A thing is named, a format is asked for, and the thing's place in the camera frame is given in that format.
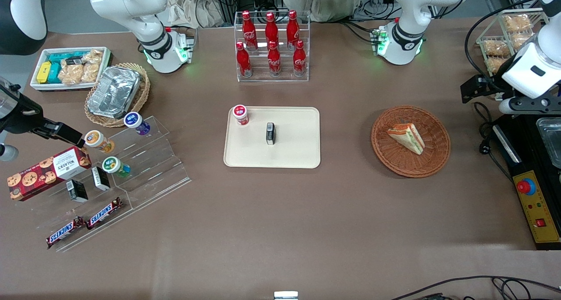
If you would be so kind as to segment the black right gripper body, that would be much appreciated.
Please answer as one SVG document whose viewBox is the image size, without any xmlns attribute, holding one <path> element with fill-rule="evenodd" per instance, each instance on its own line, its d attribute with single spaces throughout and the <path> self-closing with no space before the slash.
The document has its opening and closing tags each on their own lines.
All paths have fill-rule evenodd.
<svg viewBox="0 0 561 300">
<path fill-rule="evenodd" d="M 85 141 L 74 128 L 44 117 L 43 109 L 24 94 L 1 90 L 1 132 L 12 134 L 32 133 L 44 139 L 62 140 L 78 148 Z"/>
</svg>

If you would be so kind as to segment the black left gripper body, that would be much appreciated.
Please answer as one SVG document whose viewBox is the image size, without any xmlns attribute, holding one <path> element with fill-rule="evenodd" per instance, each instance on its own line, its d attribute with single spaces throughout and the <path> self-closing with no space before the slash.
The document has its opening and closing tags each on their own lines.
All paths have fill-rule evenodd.
<svg viewBox="0 0 561 300">
<path fill-rule="evenodd" d="M 481 97 L 481 96 L 496 96 L 503 93 L 504 89 L 498 86 L 492 77 L 482 74 L 475 75 L 469 80 L 465 81 L 460 86 L 461 100 L 463 104 Z"/>
</svg>

